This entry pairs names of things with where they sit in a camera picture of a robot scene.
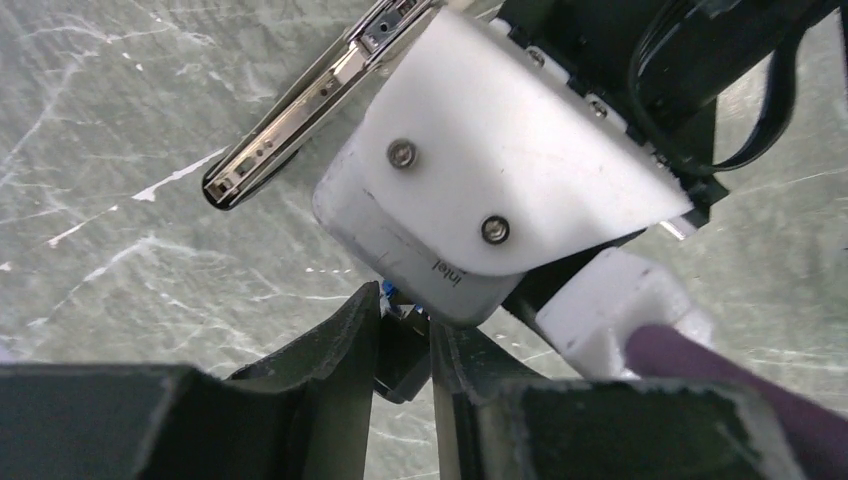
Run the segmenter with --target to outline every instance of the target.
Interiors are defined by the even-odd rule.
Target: purple object
[[[689,340],[671,327],[642,327],[627,341],[627,366],[645,377],[747,385],[768,401],[810,478],[848,478],[848,420],[784,390]]]

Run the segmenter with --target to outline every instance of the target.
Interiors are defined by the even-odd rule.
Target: screw head
[[[500,215],[492,215],[483,221],[483,240],[491,245],[500,245],[509,238],[509,222]]]
[[[530,57],[531,60],[533,60],[533,63],[537,67],[541,68],[545,66],[545,56],[542,55],[542,52],[530,47],[527,49],[527,55]]]
[[[409,168],[418,158],[418,148],[415,144],[404,138],[395,140],[386,151],[389,163],[397,169]]]
[[[589,102],[589,108],[592,109],[592,112],[595,113],[596,117],[607,118],[607,107],[605,107],[601,102],[597,100],[592,100],[591,102]]]

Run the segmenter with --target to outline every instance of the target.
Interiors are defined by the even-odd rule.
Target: silver screw
[[[533,63],[537,67],[542,68],[545,66],[545,56],[542,55],[542,52],[530,47],[527,49],[527,55],[530,56],[530,59],[533,60]]]
[[[499,215],[492,215],[483,222],[481,231],[486,243],[500,245],[509,238],[509,222]]]
[[[595,116],[598,118],[607,118],[607,107],[605,107],[601,102],[597,100],[592,100],[589,102],[589,108],[592,109],[592,112],[595,113]]]
[[[393,167],[397,169],[409,168],[418,158],[418,149],[409,140],[401,138],[389,145],[386,156]]]

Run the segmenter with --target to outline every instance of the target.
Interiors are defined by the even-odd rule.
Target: marble surface
[[[50,362],[192,362],[217,375],[275,350],[373,278],[320,230],[314,184],[367,92],[233,213],[200,173],[369,0],[13,0],[0,5],[0,346]],[[632,248],[672,266],[718,348],[848,412],[848,107],[835,18],[812,31],[784,139],[728,174],[713,222]],[[719,152],[753,124],[758,68],[720,105]],[[483,329],[570,375],[498,314]],[[366,477],[437,478],[432,395],[375,399]]]

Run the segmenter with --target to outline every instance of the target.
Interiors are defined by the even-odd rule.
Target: metal connector
[[[342,35],[229,154],[206,173],[203,192],[229,210],[273,177],[341,107],[354,87],[420,34],[435,0],[382,0]]]

